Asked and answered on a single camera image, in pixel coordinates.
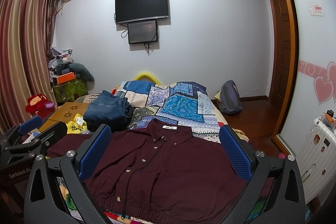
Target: metal screw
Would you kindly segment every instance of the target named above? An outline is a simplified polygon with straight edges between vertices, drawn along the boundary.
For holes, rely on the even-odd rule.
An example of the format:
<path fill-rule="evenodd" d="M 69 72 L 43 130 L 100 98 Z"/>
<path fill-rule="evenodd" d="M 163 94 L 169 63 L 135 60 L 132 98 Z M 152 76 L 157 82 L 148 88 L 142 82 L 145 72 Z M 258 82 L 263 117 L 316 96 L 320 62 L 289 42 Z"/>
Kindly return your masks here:
<path fill-rule="evenodd" d="M 257 157 L 259 157 L 259 158 L 262 158 L 263 156 L 265 156 L 265 153 L 264 153 L 263 151 L 260 151 L 260 150 L 257 150 L 257 151 L 255 152 L 255 154 L 256 154 Z"/>
<path fill-rule="evenodd" d="M 39 154 L 39 155 L 36 156 L 36 160 L 41 160 L 41 159 L 43 159 L 43 155 L 42 154 Z"/>
<path fill-rule="evenodd" d="M 290 161 L 295 161 L 295 157 L 293 155 L 288 155 L 287 157 Z"/>
<path fill-rule="evenodd" d="M 74 154 L 75 154 L 75 151 L 74 151 L 74 150 L 69 150 L 69 151 L 67 152 L 67 157 L 72 157 Z"/>

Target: jacket collar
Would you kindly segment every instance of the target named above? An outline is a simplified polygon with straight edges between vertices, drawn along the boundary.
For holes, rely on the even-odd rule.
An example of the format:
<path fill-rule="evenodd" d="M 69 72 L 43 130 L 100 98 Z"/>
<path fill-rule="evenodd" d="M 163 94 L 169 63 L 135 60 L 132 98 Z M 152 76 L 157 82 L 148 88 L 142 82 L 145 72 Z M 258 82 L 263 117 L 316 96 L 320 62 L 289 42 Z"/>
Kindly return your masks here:
<path fill-rule="evenodd" d="M 177 126 L 166 122 L 159 121 L 158 119 L 152 119 L 147 126 L 147 130 L 153 138 L 154 142 L 163 138 L 171 140 L 173 147 L 187 141 L 193 136 L 191 127 Z"/>

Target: blue gripper pad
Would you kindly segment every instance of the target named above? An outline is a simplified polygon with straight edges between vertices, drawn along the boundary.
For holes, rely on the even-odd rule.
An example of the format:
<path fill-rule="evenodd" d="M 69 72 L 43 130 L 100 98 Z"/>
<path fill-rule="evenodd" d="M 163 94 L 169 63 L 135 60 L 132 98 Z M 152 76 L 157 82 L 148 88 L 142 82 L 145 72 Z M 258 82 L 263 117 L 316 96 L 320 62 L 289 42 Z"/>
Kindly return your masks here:
<path fill-rule="evenodd" d="M 251 162 L 225 126 L 222 126 L 219 130 L 219 140 L 238 177 L 249 182 L 252 177 Z"/>
<path fill-rule="evenodd" d="M 42 124 L 42 118 L 40 116 L 35 116 L 29 119 L 27 122 L 24 122 L 20 125 L 19 130 L 17 131 L 19 135 L 26 135 L 28 132 L 39 127 Z"/>
<path fill-rule="evenodd" d="M 79 178 L 82 182 L 90 178 L 111 140 L 111 128 L 105 126 L 92 143 L 80 162 Z"/>

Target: white suitcase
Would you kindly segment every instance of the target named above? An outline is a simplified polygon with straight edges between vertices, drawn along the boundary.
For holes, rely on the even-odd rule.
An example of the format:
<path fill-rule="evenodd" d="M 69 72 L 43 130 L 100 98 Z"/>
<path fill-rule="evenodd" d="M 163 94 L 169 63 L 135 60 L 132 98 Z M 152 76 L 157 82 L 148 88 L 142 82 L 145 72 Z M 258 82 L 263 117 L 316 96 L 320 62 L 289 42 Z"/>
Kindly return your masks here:
<path fill-rule="evenodd" d="M 317 197 L 336 172 L 336 136 L 315 119 L 310 132 L 296 156 L 303 182 L 305 203 Z"/>

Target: heart decoration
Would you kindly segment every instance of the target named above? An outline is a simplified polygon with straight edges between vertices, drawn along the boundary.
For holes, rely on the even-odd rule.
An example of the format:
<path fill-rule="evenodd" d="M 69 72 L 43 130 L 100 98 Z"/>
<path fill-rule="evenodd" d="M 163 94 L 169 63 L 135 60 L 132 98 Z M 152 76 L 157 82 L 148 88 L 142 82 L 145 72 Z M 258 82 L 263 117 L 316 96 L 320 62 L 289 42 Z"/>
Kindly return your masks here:
<path fill-rule="evenodd" d="M 334 90 L 336 90 L 336 63 L 330 62 L 327 67 L 327 78 L 334 85 Z M 336 94 L 334 93 L 334 103 L 336 103 Z"/>
<path fill-rule="evenodd" d="M 316 76 L 314 79 L 314 89 L 317 96 L 317 100 L 319 101 L 319 105 L 327 102 L 333 95 L 335 91 L 335 87 L 333 82 L 324 81 L 321 76 Z"/>

